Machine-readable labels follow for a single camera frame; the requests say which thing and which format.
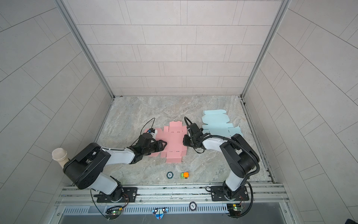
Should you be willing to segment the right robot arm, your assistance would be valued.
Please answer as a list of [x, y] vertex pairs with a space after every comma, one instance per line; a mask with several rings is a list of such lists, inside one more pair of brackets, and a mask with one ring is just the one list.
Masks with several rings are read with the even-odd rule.
[[186, 125], [188, 134], [184, 135], [183, 145], [193, 149], [215, 150], [221, 152], [231, 169], [223, 183], [222, 193], [228, 200], [239, 198], [240, 191], [248, 179], [260, 171], [259, 156], [240, 134], [224, 137], [204, 133], [196, 123]]

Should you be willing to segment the pink paper box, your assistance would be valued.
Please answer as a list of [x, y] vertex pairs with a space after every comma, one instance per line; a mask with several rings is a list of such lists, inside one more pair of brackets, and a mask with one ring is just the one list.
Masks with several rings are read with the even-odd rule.
[[182, 121], [172, 121], [163, 130], [156, 128], [156, 140], [167, 142], [165, 149], [161, 152], [152, 153], [150, 157], [166, 158], [166, 163], [181, 163], [182, 157], [186, 156], [187, 147], [183, 145], [184, 135], [187, 134], [186, 126]]

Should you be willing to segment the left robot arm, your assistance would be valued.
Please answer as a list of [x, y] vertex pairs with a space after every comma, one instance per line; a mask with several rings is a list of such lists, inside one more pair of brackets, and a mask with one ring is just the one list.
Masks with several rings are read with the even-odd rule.
[[135, 164], [144, 156], [162, 152], [167, 142], [156, 140], [151, 133], [139, 136], [135, 145], [110, 149], [91, 143], [74, 158], [60, 162], [64, 174], [78, 189], [93, 189], [99, 201], [119, 202], [124, 198], [120, 181], [103, 173], [104, 167], [113, 164]]

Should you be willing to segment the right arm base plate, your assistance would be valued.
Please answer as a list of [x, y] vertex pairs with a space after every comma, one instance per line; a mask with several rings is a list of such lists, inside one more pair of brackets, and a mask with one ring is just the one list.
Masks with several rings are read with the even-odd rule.
[[206, 191], [211, 193], [212, 201], [249, 201], [248, 190], [246, 186], [231, 191], [224, 186], [207, 186]]

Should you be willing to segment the light blue paper box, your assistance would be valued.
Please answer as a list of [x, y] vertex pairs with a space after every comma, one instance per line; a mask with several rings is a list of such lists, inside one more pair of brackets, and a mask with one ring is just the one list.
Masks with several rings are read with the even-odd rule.
[[206, 110], [203, 111], [203, 113], [203, 133], [210, 133], [211, 135], [219, 135], [227, 138], [230, 138], [235, 134], [243, 136], [240, 127], [234, 127], [234, 125], [230, 123], [230, 119], [225, 110]]

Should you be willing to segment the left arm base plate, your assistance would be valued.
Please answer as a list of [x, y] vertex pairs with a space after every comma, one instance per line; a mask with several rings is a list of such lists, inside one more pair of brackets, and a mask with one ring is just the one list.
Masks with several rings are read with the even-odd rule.
[[133, 203], [136, 200], [137, 192], [138, 188], [136, 187], [121, 187], [110, 195], [99, 192], [94, 197], [97, 198], [97, 203]]

